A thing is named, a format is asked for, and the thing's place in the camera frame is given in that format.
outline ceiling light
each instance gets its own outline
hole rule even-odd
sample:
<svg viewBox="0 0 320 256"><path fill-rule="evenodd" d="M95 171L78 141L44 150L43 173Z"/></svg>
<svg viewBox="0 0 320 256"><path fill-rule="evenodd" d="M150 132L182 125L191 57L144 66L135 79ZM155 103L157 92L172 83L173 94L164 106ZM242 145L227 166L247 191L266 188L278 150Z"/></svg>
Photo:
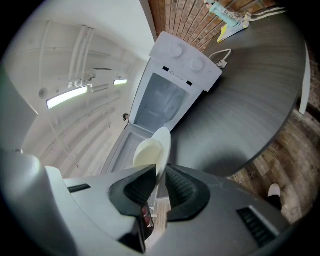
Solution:
<svg viewBox="0 0 320 256"><path fill-rule="evenodd" d="M114 85L115 86L118 86L118 85L123 85L123 84L126 84L128 82L127 79L123 79L123 80L114 80Z"/></svg>
<svg viewBox="0 0 320 256"><path fill-rule="evenodd" d="M85 94L88 91L88 87L82 87L79 89L68 91L64 94L61 94L57 97L54 97L52 99L47 100L46 105L48 106L48 109L52 109L53 107L59 105L62 102L65 102L67 100L70 100L76 96L79 96L81 94Z"/></svg>

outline shoe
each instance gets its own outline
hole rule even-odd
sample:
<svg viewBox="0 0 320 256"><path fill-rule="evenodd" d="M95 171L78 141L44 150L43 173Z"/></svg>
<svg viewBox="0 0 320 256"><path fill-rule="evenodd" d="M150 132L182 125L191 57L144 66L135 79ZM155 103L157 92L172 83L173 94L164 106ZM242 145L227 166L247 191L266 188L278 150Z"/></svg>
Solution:
<svg viewBox="0 0 320 256"><path fill-rule="evenodd" d="M268 197L279 196L280 197L280 187L278 184L272 184L269 188Z"/></svg>

